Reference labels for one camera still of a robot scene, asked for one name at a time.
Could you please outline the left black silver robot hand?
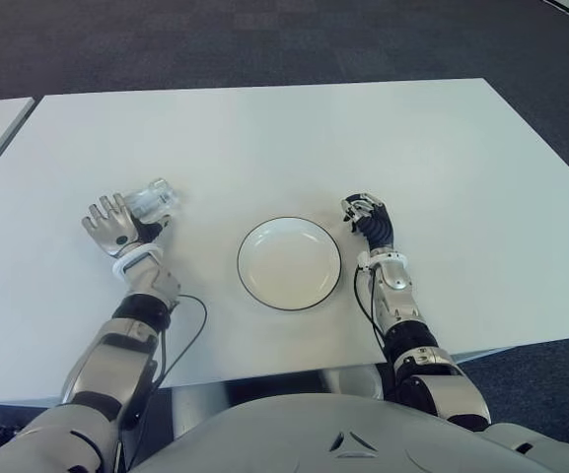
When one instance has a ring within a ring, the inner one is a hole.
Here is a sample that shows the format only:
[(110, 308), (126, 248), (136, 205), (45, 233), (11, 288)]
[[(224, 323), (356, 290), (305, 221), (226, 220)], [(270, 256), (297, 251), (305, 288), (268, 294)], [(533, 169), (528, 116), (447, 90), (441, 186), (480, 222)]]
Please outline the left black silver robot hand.
[(120, 193), (115, 193), (111, 199), (102, 196), (100, 205), (92, 204), (89, 215), (81, 220), (93, 241), (113, 258), (154, 242), (170, 222), (170, 215), (164, 215), (153, 223), (142, 222), (133, 215)]

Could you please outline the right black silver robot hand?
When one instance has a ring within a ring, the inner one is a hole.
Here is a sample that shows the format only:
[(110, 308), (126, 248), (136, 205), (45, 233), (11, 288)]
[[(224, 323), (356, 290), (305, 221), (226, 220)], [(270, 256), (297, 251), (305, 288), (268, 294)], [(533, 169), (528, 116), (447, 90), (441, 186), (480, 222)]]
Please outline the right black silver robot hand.
[(384, 202), (369, 193), (350, 195), (340, 202), (343, 221), (360, 233), (370, 250), (393, 248), (393, 225)]

